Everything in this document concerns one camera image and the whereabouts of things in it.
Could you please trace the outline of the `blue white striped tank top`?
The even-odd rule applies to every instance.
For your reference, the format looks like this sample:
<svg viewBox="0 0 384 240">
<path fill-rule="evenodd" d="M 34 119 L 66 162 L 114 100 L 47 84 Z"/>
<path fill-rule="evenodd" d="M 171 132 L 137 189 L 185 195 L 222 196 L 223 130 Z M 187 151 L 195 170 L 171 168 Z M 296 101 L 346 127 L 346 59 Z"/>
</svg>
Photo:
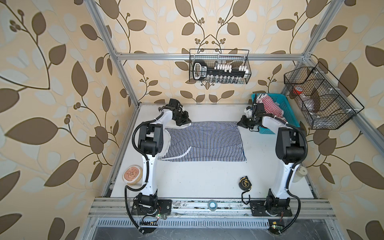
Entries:
<svg viewBox="0 0 384 240">
<path fill-rule="evenodd" d="M 192 122 L 170 128 L 170 144 L 161 161 L 245 162 L 241 132 L 236 122 Z"/>
</svg>

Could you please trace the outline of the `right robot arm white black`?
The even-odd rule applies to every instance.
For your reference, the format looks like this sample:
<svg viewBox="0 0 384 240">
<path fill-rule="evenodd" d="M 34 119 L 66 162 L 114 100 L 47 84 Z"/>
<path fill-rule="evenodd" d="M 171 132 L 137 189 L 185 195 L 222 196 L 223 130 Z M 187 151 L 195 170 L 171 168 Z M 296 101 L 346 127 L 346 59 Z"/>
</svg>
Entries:
<svg viewBox="0 0 384 240">
<path fill-rule="evenodd" d="M 255 103 L 245 109 L 238 126 L 252 130 L 255 126 L 267 128 L 277 135 L 275 152 L 281 160 L 275 183 L 266 197 L 265 211 L 272 215 L 278 209 L 287 209 L 294 195 L 290 192 L 294 174 L 308 155 L 308 142 L 299 127 L 289 124 L 277 115 L 267 113 L 264 104 Z"/>
</svg>

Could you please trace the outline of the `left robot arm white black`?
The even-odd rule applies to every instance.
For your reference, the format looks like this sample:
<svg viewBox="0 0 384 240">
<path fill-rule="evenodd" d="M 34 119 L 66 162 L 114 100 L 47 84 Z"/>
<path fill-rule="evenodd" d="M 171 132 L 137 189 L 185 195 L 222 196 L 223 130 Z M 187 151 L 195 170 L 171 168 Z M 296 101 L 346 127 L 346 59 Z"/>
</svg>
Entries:
<svg viewBox="0 0 384 240">
<path fill-rule="evenodd" d="M 132 145 L 143 160 L 143 167 L 132 165 L 123 173 L 123 181 L 128 190 L 137 192 L 135 197 L 139 215 L 161 213 L 158 203 L 158 187 L 156 185 L 155 166 L 164 146 L 164 130 L 169 121 L 175 121 L 177 126 L 190 124 L 189 113 L 176 99 L 159 108 L 160 115 L 153 120 L 139 124 L 132 135 Z"/>
</svg>

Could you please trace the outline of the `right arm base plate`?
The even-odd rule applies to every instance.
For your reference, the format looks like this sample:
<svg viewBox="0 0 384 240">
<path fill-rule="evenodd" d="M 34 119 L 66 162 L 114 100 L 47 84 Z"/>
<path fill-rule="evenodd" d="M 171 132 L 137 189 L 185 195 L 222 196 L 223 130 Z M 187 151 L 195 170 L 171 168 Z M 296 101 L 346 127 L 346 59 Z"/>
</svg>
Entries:
<svg viewBox="0 0 384 240">
<path fill-rule="evenodd" d="M 290 199 L 278 200 L 276 203 L 254 200 L 250 201 L 250 208 L 254 217 L 292 217 L 289 203 Z"/>
</svg>

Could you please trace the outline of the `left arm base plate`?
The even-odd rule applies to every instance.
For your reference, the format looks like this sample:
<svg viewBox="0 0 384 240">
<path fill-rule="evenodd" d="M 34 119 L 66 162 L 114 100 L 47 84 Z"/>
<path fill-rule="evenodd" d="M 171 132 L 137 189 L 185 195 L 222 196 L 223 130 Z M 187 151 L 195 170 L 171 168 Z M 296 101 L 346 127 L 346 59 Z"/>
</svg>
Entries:
<svg viewBox="0 0 384 240">
<path fill-rule="evenodd" d="M 172 200 L 156 200 L 152 203 L 143 200 L 134 200 L 133 215 L 146 216 L 146 215 L 169 215 L 172 211 Z"/>
</svg>

